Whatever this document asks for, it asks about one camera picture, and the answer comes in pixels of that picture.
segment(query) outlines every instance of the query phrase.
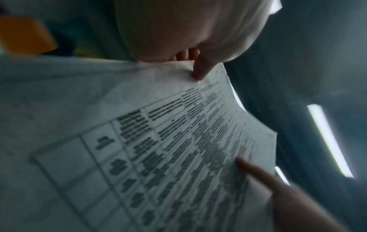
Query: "white paper sheet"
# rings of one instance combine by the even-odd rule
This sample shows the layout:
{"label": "white paper sheet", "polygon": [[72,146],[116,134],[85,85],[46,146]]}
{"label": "white paper sheet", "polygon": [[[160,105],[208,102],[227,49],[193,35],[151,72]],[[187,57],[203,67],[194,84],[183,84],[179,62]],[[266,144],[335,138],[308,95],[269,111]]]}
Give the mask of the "white paper sheet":
{"label": "white paper sheet", "polygon": [[273,231],[276,133],[223,64],[0,59],[0,231]]}

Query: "hand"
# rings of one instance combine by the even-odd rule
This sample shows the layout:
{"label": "hand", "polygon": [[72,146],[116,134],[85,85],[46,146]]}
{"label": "hand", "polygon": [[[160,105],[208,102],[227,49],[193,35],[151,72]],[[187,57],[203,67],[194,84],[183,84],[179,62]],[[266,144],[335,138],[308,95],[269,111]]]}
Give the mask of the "hand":
{"label": "hand", "polygon": [[286,185],[241,157],[236,162],[242,172],[252,175],[273,192],[276,231],[348,232],[299,188]]}
{"label": "hand", "polygon": [[116,22],[130,54],[140,61],[195,60],[202,80],[219,62],[255,41],[272,0],[115,0]]}

